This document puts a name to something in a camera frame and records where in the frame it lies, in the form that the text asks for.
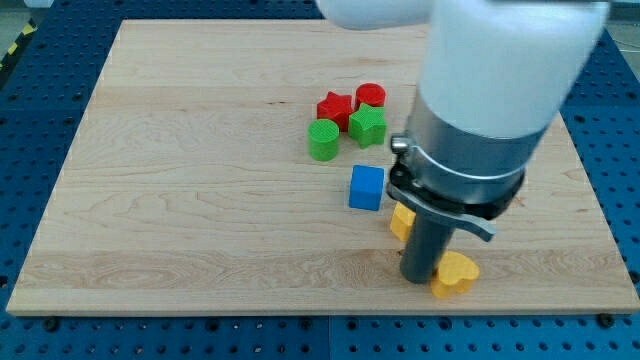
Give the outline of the silver tool mount with clamp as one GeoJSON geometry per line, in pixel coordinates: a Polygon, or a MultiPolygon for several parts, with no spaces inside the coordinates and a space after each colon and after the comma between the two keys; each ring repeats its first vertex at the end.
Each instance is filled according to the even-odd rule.
{"type": "Polygon", "coordinates": [[[485,242],[491,223],[521,188],[527,165],[548,126],[498,136],[440,116],[420,93],[405,130],[391,136],[396,156],[389,196],[416,213],[411,242],[447,242],[454,231],[485,242]]]}

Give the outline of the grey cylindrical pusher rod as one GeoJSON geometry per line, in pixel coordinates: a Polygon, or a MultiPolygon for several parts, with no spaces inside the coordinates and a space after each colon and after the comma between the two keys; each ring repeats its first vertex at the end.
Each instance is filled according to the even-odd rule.
{"type": "Polygon", "coordinates": [[[452,227],[429,220],[425,213],[417,211],[400,262],[404,278],[415,284],[428,282],[453,232],[452,227]]]}

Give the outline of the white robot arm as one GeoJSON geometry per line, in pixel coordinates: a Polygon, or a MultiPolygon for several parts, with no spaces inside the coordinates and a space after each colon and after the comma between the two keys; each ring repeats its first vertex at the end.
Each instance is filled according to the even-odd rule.
{"type": "Polygon", "coordinates": [[[483,240],[599,40],[607,1],[318,0],[350,30],[427,24],[426,53],[387,191],[415,215],[400,270],[432,276],[458,229],[483,240]]]}

